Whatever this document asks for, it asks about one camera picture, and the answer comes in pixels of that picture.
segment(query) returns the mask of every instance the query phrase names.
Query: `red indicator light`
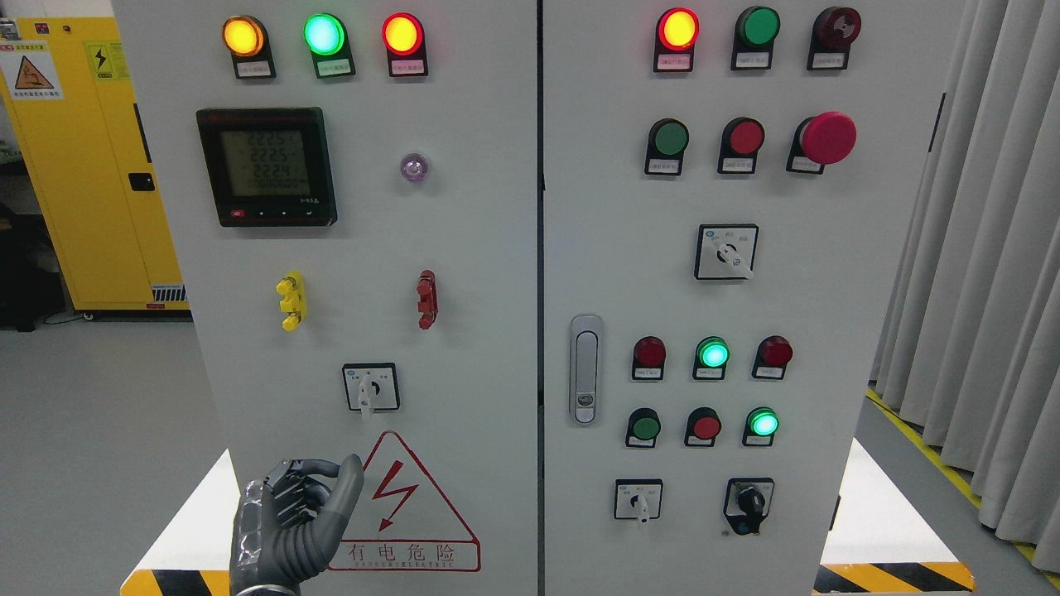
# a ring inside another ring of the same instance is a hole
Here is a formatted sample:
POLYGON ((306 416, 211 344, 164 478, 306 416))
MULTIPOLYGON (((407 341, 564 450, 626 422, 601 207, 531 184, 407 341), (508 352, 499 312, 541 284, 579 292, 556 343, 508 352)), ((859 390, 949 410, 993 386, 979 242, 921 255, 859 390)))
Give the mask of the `red indicator light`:
POLYGON ((779 335, 766 337, 758 347, 758 356, 766 366, 780 368, 792 362, 794 355, 792 345, 779 335))
POLYGON ((383 42, 399 56, 409 56, 423 46, 423 25, 408 13, 395 13, 383 21, 383 42))
POLYGON ((699 36, 700 18, 688 8, 670 8, 659 19, 658 39, 672 52, 688 50, 699 36))
POLYGON ((666 362, 666 346, 658 337, 642 337, 633 347, 633 357, 647 368, 659 368, 666 362))

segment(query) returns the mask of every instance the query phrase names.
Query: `gray floor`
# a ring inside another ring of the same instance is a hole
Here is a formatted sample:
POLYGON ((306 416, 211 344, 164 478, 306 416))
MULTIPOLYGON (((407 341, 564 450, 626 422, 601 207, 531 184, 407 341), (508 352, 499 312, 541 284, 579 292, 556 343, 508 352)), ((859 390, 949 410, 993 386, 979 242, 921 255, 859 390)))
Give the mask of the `gray floor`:
POLYGON ((868 399, 856 437, 928 525, 972 569, 980 596, 1057 595, 1023 555, 979 524, 978 510, 868 399))
MULTIPOLYGON (((865 404, 858 438, 982 596, 1057 594, 865 404)), ((0 595, 117 595, 223 449, 191 323, 0 331, 0 595)))

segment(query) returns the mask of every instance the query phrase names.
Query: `lightning bolt symbol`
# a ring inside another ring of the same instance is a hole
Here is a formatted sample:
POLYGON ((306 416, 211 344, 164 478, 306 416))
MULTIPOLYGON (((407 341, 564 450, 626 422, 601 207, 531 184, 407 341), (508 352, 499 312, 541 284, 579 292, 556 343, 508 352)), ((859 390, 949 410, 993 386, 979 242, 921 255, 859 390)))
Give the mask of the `lightning bolt symbol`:
POLYGON ((372 495, 372 501, 375 501, 376 498, 383 498, 385 496, 405 493, 405 496, 403 496, 401 502, 398 503, 398 507, 394 507, 394 510, 391 511, 389 515, 383 518, 383 520, 379 521, 379 531, 383 531, 388 527, 390 527, 391 525, 393 525, 393 522, 391 522, 390 520, 393 519, 393 516, 398 513, 398 511, 405 505, 405 502, 408 501, 408 497, 412 496, 412 493, 416 492, 416 489, 420 488, 420 485, 412 485, 410 487, 394 489, 391 491, 386 490, 387 486, 390 484, 390 480, 394 479, 394 476, 396 476, 398 473, 401 472, 403 466, 405 466, 405 463, 402 462, 401 460, 394 460, 393 464, 390 467, 390 471, 387 472, 387 475, 383 478, 383 481, 379 483, 379 488, 375 489, 375 494, 372 495))

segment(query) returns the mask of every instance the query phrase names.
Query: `white wall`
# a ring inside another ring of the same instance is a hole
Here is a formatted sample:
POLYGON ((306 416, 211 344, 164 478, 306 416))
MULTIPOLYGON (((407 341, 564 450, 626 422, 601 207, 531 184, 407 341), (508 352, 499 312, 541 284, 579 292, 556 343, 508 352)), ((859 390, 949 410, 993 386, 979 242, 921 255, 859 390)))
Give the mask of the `white wall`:
POLYGON ((21 17, 112 17, 110 0, 0 0, 0 12, 21 17))

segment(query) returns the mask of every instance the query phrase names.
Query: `green indicator light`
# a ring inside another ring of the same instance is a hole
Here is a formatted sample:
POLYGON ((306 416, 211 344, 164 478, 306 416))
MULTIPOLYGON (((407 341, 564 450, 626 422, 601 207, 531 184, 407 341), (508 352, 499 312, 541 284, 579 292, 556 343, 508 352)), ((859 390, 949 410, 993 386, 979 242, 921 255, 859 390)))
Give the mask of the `green indicator light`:
POLYGON ((668 122, 655 133, 655 148, 662 155, 677 155, 688 146, 688 130, 676 122, 668 122))
POLYGON ((302 34, 310 50, 321 56, 331 56, 346 45, 346 28, 337 18, 328 14, 310 17, 302 34))
POLYGON ((759 437, 768 437, 777 432, 780 420, 770 408, 760 408, 750 415, 750 430, 759 437))
POLYGON ((742 24, 741 36, 748 46, 765 46, 780 33, 780 16, 764 6, 752 10, 742 24))
POLYGON ((728 346, 720 337, 705 339, 700 345, 700 362, 703 366, 718 368, 728 362, 728 346))
POLYGON ((641 418, 633 423, 633 436, 641 441, 650 441, 659 435, 659 423, 651 418, 641 418))

